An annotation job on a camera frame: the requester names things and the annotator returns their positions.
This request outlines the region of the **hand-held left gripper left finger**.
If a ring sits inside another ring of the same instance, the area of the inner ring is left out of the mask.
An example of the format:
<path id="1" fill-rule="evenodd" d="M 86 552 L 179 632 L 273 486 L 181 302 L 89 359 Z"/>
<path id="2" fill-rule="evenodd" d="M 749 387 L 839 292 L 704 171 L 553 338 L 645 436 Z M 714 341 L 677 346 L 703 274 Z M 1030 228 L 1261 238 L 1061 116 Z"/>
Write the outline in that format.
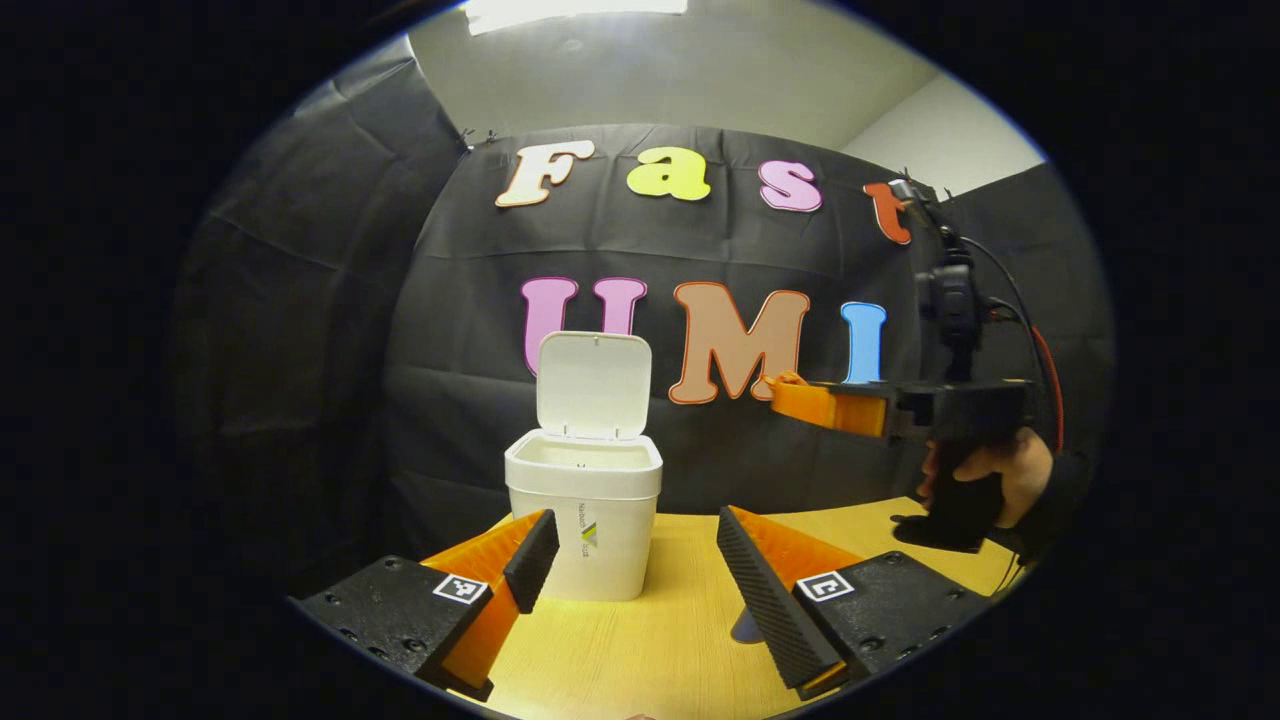
<path id="1" fill-rule="evenodd" d="M 532 612 L 559 550 L 552 510 L 424 560 L 388 555 L 293 605 L 311 621 L 443 691 L 483 702 L 516 621 Z"/>

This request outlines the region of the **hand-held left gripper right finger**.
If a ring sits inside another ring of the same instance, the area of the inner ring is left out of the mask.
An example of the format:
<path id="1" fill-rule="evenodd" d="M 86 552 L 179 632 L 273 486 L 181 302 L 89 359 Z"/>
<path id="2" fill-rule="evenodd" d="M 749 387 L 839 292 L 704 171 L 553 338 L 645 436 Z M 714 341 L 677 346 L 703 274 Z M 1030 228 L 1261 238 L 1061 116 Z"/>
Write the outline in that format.
<path id="1" fill-rule="evenodd" d="M 721 509 L 716 543 L 800 700 L 886 673 L 991 605 L 901 551 L 861 559 L 735 506 Z"/>

